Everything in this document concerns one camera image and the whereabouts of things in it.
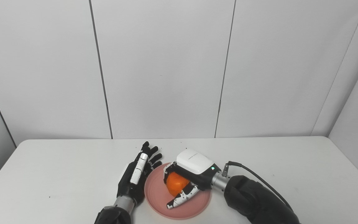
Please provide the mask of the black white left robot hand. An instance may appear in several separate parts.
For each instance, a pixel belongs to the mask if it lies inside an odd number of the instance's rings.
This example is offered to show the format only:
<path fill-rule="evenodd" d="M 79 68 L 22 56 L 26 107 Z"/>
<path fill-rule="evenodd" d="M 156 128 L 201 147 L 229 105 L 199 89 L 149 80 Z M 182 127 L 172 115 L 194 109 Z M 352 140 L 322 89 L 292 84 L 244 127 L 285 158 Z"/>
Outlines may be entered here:
<path fill-rule="evenodd" d="M 132 176 L 136 170 L 141 156 L 146 155 L 147 158 L 144 161 L 144 166 L 141 169 L 142 172 L 135 175 L 138 177 L 138 182 L 133 183 L 131 181 Z M 133 200 L 135 207 L 143 202 L 145 198 L 145 181 L 153 170 L 162 165 L 162 154 L 159 152 L 158 146 L 150 147 L 148 141 L 146 141 L 135 157 L 135 160 L 130 162 L 118 183 L 117 197 L 126 196 Z"/>

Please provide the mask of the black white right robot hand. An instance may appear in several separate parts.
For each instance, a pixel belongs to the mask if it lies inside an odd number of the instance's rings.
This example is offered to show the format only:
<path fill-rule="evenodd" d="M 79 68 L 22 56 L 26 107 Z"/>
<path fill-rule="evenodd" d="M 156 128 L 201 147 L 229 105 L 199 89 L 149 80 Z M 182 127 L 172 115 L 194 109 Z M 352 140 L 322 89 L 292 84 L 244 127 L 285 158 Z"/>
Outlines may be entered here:
<path fill-rule="evenodd" d="M 163 181 L 167 186 L 169 175 L 176 173 L 188 180 L 189 183 L 175 195 L 174 199 L 167 203 L 167 209 L 179 207 L 199 191 L 212 189 L 213 179 L 221 172 L 222 170 L 211 159 L 195 150 L 185 149 L 179 153 L 174 162 L 164 167 Z"/>

